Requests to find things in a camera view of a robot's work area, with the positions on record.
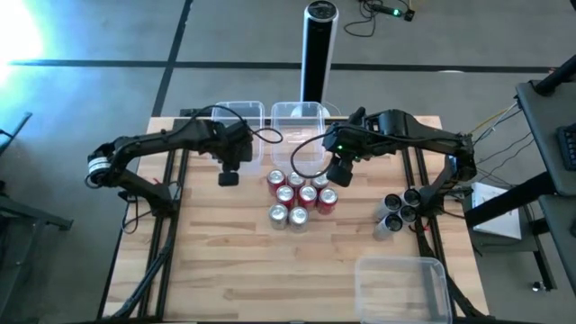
floor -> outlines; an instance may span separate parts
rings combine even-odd
[[[175,116],[183,108],[233,100],[258,100],[269,111],[275,102],[298,100],[297,69],[172,66],[174,61],[300,62],[302,11],[309,1],[194,0],[178,48],[173,40],[189,2],[0,4],[0,23],[9,23],[0,29],[0,41],[12,44],[0,63],[39,59],[35,64],[41,65],[0,66],[0,128],[9,130],[25,112],[33,113],[2,155],[0,178],[15,200],[75,220],[70,232],[45,231],[27,281],[8,311],[10,319],[65,323],[95,318],[126,207],[115,190],[94,191],[83,184],[86,156],[97,146],[144,132],[153,114]],[[332,71],[327,100],[343,114],[360,105],[369,112],[396,108],[440,115],[446,130],[470,131],[513,103],[517,83],[544,77],[543,71],[576,52],[576,43],[566,41],[576,28],[568,0],[414,0],[413,22],[379,16],[376,34],[367,39],[341,30],[344,23],[359,20],[356,1],[333,2],[340,11],[335,63],[405,69]],[[162,62],[169,59],[166,68]],[[135,67],[141,62],[133,61],[148,64]],[[422,71],[429,66],[484,72]],[[510,66],[523,73],[509,73]],[[520,114],[480,142],[477,157],[527,133]],[[513,152],[482,168],[493,169]],[[495,175],[518,183],[543,170],[533,145]],[[530,290],[539,278],[531,254],[477,256],[492,315],[573,322],[574,294],[547,236],[544,246],[559,286],[549,293]]]

plastic bin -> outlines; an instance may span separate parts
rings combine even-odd
[[[292,117],[301,109],[301,117]],[[284,141],[272,146],[272,161],[285,173],[292,172],[290,155],[305,140],[324,133],[324,107],[319,103],[275,103],[272,106],[272,128],[283,134]],[[298,151],[294,164],[304,174],[313,175],[324,163],[322,139],[313,141]]]
[[[365,256],[355,265],[355,312],[363,323],[452,323],[442,264],[430,257]]]
[[[264,127],[264,105],[260,102],[245,101],[216,104],[230,108],[234,112],[238,113],[240,116],[242,116],[242,118],[246,120],[250,128],[254,131]],[[221,108],[213,108],[211,118],[213,121],[222,122],[226,126],[229,126],[238,121],[238,117],[235,116],[232,112]],[[262,164],[263,152],[264,142],[255,136],[254,140],[252,141],[252,161],[240,162],[240,170],[238,173],[241,175],[258,175],[260,173]]]

bright light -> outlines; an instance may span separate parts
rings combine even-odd
[[[41,35],[22,0],[0,0],[0,48],[0,85],[8,77],[8,62],[42,54]]]

can cluster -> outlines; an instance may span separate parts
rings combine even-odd
[[[373,232],[374,239],[384,240],[400,231],[404,224],[416,221],[416,208],[419,205],[420,193],[416,189],[408,189],[402,195],[386,195],[374,212],[377,223]]]
[[[275,230],[290,226],[295,232],[304,232],[310,212],[328,215],[336,208],[338,194],[328,188],[329,180],[325,175],[317,176],[306,184],[306,179],[295,172],[285,175],[280,170],[272,170],[266,180],[268,191],[276,199],[268,210],[268,218]]]

silver can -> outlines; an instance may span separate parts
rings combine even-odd
[[[312,186],[314,188],[316,188],[316,190],[318,190],[319,192],[322,189],[326,188],[328,186],[328,183],[329,183],[328,178],[326,177],[326,174],[317,176],[317,177],[313,178],[312,181],[310,181],[310,182],[311,182]]]
[[[284,230],[288,226],[288,208],[277,203],[270,207],[268,210],[268,218],[270,219],[270,225],[275,230]]]
[[[294,206],[296,197],[294,196],[294,190],[288,185],[283,185],[276,191],[276,201],[286,206],[290,210]]]
[[[411,224],[416,221],[416,208],[412,206],[402,206],[398,214],[405,223]]]
[[[308,227],[308,211],[303,207],[296,207],[290,211],[290,228],[296,233],[306,231]]]
[[[402,207],[402,199],[394,193],[390,193],[382,199],[376,211],[374,212],[374,220],[380,222],[384,217],[388,216],[390,213],[394,213],[400,210]]]
[[[298,192],[300,188],[306,185],[306,180],[297,173],[292,172],[288,175],[288,185],[294,189],[295,192]]]
[[[307,211],[311,211],[316,207],[317,197],[316,188],[311,185],[305,185],[298,191],[298,205],[306,208]]]
[[[412,207],[418,207],[420,205],[420,193],[416,189],[408,189],[402,194],[402,201],[404,204]]]
[[[398,215],[391,213],[376,225],[372,236],[375,240],[381,241],[401,229],[402,219]]]

